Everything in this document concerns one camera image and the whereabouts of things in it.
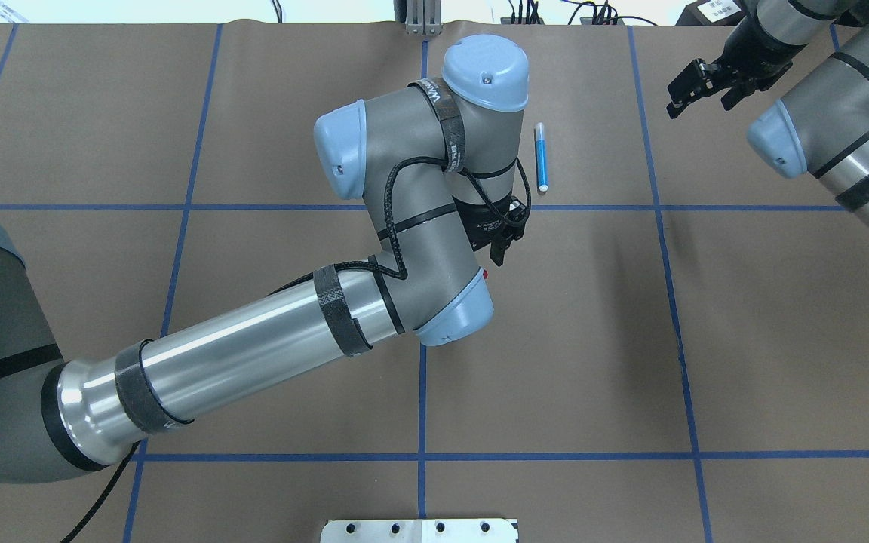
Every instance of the white label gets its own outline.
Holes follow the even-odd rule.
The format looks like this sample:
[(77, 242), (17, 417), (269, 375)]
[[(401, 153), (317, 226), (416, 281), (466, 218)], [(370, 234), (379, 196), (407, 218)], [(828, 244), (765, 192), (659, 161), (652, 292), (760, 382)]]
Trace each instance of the white label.
[(717, 22), (737, 13), (739, 6), (733, 0), (711, 0), (706, 4), (700, 4), (699, 10), (710, 22)]

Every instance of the table surface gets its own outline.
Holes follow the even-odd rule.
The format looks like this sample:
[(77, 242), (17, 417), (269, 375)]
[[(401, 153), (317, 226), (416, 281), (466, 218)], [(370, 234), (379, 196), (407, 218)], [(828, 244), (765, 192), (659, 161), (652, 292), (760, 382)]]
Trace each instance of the table surface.
[[(376, 252), (312, 127), (437, 75), (457, 38), (531, 62), (548, 131), (496, 316), (413, 334), (143, 444), (82, 541), (317, 541), (329, 520), (503, 516), (524, 541), (869, 541), (869, 231), (732, 112), (665, 86), (720, 28), (0, 25), (0, 223), (68, 357), (110, 357)], [(0, 485), (0, 541), (55, 541), (110, 470)]]

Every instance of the marker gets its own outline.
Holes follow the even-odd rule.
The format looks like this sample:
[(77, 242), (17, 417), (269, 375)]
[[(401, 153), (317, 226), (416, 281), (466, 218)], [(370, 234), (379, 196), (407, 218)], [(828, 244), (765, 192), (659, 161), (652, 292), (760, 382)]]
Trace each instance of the marker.
[(535, 175), (539, 192), (548, 192), (548, 168), (545, 166), (545, 125), (535, 124)]

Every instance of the robotic arm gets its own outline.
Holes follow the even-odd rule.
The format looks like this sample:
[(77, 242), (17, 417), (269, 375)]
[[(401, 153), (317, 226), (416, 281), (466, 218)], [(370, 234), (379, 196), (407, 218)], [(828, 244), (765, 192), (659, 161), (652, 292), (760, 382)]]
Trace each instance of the robotic arm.
[[(759, 0), (730, 35), (720, 59), (696, 59), (669, 85), (675, 119), (690, 103), (730, 89), (726, 109), (780, 79), (812, 35), (869, 0)], [(869, 227), (869, 21), (749, 127), (749, 143), (786, 178), (811, 172), (837, 203)]]
[(485, 326), (472, 251), (492, 244), (501, 264), (524, 229), (511, 187), (527, 101), (524, 52), (473, 35), (448, 49), (442, 78), (324, 115), (321, 165), (338, 196), (364, 199), (383, 250), (107, 360), (63, 364), (0, 227), (0, 481), (98, 471), (135, 441), (395, 334), (434, 346)]

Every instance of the white floor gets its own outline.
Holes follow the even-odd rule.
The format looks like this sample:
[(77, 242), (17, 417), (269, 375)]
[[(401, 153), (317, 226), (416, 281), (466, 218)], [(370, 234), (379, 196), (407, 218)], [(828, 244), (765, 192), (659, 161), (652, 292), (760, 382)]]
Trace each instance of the white floor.
[[(675, 24), (689, 0), (613, 0), (621, 15), (638, 15), (658, 24)], [(281, 0), (284, 22), (331, 23), (392, 20), (392, 0)], [(565, 24), (576, 6), (542, 0), (539, 13), (548, 24)], [(497, 23), (509, 17), (508, 0), (444, 0), (443, 21)], [(590, 8), (579, 15), (589, 17)], [(0, 0), (0, 23), (202, 23), (251, 18), (276, 22), (270, 0)], [(579, 17), (573, 24), (579, 24)], [(645, 24), (627, 20), (627, 24)]]

